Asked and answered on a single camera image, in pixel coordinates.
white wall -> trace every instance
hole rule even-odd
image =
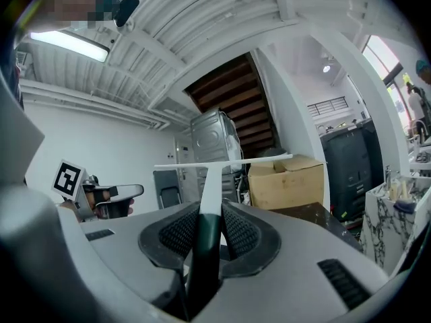
[[[357,120],[363,119],[361,112],[365,113],[365,117],[369,117],[368,111],[365,109],[362,102],[362,98],[358,95],[358,93],[356,93],[355,88],[353,87],[353,84],[351,83],[347,75],[345,75],[344,78],[340,81],[337,88],[339,91],[343,92],[343,96],[345,96],[345,101],[347,102],[348,106],[353,109],[354,116]]]
[[[431,102],[431,85],[428,85],[416,75],[416,61],[427,61],[427,56],[424,54],[424,52],[388,38],[382,38],[382,41],[386,43],[386,45],[398,58],[399,62],[403,66],[403,73],[407,72],[410,76],[410,79],[413,81],[413,84],[424,89],[427,99]]]
[[[325,163],[323,206],[329,210],[329,179],[322,143],[306,104],[290,76],[269,48],[252,52],[267,95],[281,146],[292,154],[313,157]]]
[[[301,91],[302,99],[307,106],[344,96],[338,87],[331,87],[328,82],[316,75],[291,75],[291,78]]]
[[[30,188],[63,199],[51,190],[62,159],[96,175],[101,185],[142,184],[144,194],[135,199],[134,214],[158,209],[153,171],[156,164],[173,164],[174,138],[165,132],[113,118],[34,104],[26,114],[45,134],[26,174]]]

window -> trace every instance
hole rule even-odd
[[[395,66],[399,63],[398,58],[392,52],[391,49],[381,40],[380,37],[371,36],[366,45],[370,51],[372,51],[376,57],[385,66],[388,72],[392,71]]]
[[[385,83],[406,133],[411,121],[410,107],[406,104],[408,101],[406,83],[411,82],[409,75],[403,70],[392,50],[378,36],[371,36],[368,39],[362,54]]]
[[[324,102],[320,102],[317,104],[311,104],[308,106],[308,112],[312,117],[316,117],[318,115],[326,114],[328,112],[341,110],[344,108],[348,108],[345,98],[335,98],[333,100],[325,100]]]

fluorescent light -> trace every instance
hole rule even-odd
[[[32,32],[30,38],[72,50],[100,62],[104,62],[109,54],[109,48],[69,32]]]

white ceiling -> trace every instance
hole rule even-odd
[[[341,69],[336,59],[311,36],[279,42],[276,44],[276,49],[275,51],[282,52],[283,64],[292,75],[318,77],[321,81],[332,83]],[[328,64],[331,70],[323,73],[323,67]]]
[[[33,55],[34,71],[26,71],[29,81],[22,84],[23,92],[31,93],[33,101],[39,100],[34,97],[39,91],[27,87],[40,86],[39,83],[54,85],[44,88],[53,92],[60,91],[56,87],[66,88],[91,96],[86,96],[86,100],[95,97],[116,103],[116,111],[124,106],[133,112],[131,119],[153,116],[161,124],[153,120],[147,123],[150,128],[157,125],[157,128],[184,131],[198,113],[190,98],[181,91],[185,86],[165,97],[168,88],[191,73],[203,59],[235,42],[304,20],[324,23],[352,35],[358,28],[376,28],[374,34],[409,38],[405,20],[396,9],[387,5],[376,13],[377,1],[381,0],[140,1],[132,15],[134,30],[130,34],[121,36],[112,22],[95,30],[77,31],[110,48],[105,64],[26,40],[19,50]],[[297,42],[302,43],[300,54],[305,60],[294,64],[296,70],[312,73],[320,68],[319,61],[309,61],[321,51],[319,44],[304,37],[294,40],[290,46],[297,49]],[[58,98],[57,103],[79,106]],[[113,114],[124,114],[124,108],[119,110],[110,109]]]

glass door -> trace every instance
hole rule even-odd
[[[395,108],[397,109],[398,117],[401,121],[401,125],[403,126],[404,133],[407,133],[407,130],[410,127],[410,115],[407,111],[407,108],[405,107],[401,92],[394,83],[388,85],[388,92],[391,96],[392,102],[395,105]]]
[[[413,120],[414,119],[413,110],[410,108],[410,106],[407,103],[409,101],[407,82],[410,82],[413,84],[413,81],[410,79],[410,76],[406,72],[402,71],[394,78],[394,82],[395,82],[395,85],[398,87],[398,90],[401,92],[401,96],[404,99],[407,111],[409,112],[410,118]]]

